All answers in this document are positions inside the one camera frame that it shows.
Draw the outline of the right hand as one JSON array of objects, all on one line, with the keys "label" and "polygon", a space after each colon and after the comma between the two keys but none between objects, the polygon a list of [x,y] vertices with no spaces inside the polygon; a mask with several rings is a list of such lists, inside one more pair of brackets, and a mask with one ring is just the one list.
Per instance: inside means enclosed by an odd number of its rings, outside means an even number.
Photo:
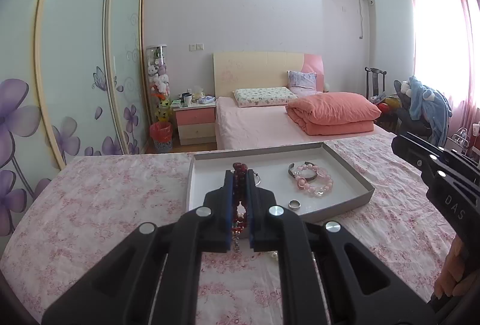
[{"label": "right hand", "polygon": [[443,295],[452,296],[455,288],[459,288],[465,272],[465,261],[461,256],[463,241],[455,236],[451,248],[445,258],[438,278],[433,285],[433,295],[440,299]]}]

